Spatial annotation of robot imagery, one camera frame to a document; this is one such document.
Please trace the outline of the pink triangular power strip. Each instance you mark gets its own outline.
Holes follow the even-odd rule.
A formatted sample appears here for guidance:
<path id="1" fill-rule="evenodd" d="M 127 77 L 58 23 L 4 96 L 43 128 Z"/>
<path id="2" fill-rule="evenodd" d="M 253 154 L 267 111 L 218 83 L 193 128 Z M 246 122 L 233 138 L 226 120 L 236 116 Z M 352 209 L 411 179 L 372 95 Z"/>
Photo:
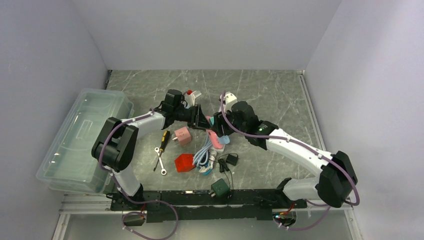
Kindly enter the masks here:
<path id="1" fill-rule="evenodd" d="M 209 140 L 211 141 L 211 148 L 212 149 L 214 149 L 214 150 L 215 150 L 215 148 L 220 149 L 223 146 L 225 146 L 225 145 L 222 145 L 222 144 L 219 143 L 218 136 L 214 131 L 212 131 L 211 129 L 207 129 L 206 133 L 207 133 Z"/>

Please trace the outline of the pink socket adapter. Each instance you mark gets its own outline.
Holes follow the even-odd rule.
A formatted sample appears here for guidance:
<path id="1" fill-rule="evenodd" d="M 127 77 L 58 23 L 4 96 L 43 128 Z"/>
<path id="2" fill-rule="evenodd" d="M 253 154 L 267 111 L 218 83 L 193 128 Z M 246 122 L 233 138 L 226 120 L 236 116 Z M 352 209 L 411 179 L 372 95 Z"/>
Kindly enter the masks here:
<path id="1" fill-rule="evenodd" d="M 185 146 L 192 141 L 188 127 L 184 126 L 174 131 L 172 140 L 180 146 Z"/>

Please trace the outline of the teal blue plug adapter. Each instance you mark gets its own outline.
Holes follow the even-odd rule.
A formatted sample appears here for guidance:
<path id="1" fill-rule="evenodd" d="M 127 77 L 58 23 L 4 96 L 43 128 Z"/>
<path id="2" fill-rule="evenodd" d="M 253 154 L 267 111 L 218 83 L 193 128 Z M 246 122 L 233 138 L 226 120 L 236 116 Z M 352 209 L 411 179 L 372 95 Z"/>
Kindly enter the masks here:
<path id="1" fill-rule="evenodd" d="M 208 165 L 201 165 L 199 168 L 198 168 L 198 172 L 200 173 L 200 174 L 203 174 L 203 175 L 208 175 L 212 170 L 213 170 L 213 168 L 214 168 L 214 166 L 212 165 L 212 164 L 208 164 Z"/>

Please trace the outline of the dark green cube socket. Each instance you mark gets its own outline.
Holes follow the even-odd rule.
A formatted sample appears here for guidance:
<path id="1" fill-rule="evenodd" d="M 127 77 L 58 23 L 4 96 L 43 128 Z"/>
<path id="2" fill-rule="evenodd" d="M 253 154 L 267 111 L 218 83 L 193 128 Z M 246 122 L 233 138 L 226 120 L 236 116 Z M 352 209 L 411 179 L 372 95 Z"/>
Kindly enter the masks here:
<path id="1" fill-rule="evenodd" d="M 230 186 L 220 178 L 211 185 L 210 196 L 212 198 L 225 198 L 230 193 Z"/>

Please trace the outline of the black charger with thin cable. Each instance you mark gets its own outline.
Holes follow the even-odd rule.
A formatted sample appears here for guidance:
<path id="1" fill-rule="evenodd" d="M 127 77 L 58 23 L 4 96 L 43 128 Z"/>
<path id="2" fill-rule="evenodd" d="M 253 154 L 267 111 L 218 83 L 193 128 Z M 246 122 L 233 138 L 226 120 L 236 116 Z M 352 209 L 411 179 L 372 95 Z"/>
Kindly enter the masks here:
<path id="1" fill-rule="evenodd" d="M 223 154 L 215 160 L 215 163 L 218 164 L 219 172 L 224 174 L 228 180 L 228 185 L 234 190 L 234 177 L 233 171 L 230 169 L 230 166 L 235 167 L 238 163 L 239 155 L 237 153 L 227 153 Z"/>

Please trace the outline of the red cube socket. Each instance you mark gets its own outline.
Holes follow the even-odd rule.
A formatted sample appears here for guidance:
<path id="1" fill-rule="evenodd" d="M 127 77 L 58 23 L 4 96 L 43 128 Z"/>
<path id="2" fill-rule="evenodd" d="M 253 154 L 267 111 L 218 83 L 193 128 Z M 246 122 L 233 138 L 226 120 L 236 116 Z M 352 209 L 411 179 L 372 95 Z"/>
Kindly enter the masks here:
<path id="1" fill-rule="evenodd" d="M 178 173 L 186 173 L 195 168 L 194 155 L 183 153 L 174 160 L 175 168 Z"/>

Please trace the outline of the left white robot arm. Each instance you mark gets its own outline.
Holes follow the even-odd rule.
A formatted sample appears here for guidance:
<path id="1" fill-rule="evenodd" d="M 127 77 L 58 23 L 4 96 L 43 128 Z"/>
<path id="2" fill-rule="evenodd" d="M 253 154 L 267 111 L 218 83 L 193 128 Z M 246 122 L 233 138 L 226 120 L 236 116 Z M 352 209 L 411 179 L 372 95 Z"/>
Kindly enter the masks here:
<path id="1" fill-rule="evenodd" d="M 200 91 L 170 89 L 157 107 L 147 113 L 127 119 L 109 117 L 100 130 L 91 155 L 99 167 L 111 175 L 117 189 L 124 196 L 124 204 L 131 210 L 144 203 L 143 185 L 132 168 L 137 140 L 144 135 L 164 130 L 174 122 L 185 122 L 189 128 L 207 130 L 211 124 L 196 100 Z"/>

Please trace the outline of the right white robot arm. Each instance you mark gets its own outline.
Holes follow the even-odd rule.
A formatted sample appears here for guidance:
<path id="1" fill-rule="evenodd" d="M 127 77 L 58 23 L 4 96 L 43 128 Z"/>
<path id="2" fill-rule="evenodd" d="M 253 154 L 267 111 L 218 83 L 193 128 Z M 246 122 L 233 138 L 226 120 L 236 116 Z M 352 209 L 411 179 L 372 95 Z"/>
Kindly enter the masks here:
<path id="1" fill-rule="evenodd" d="M 275 194 L 280 207 L 287 208 L 297 200 L 321 200 L 334 208 L 359 205 L 358 179 L 343 151 L 324 151 L 289 135 L 278 125 L 260 120 L 246 101 L 221 101 L 220 111 L 213 118 L 211 128 L 219 137 L 238 133 L 251 145 L 287 157 L 313 175 L 284 179 Z"/>

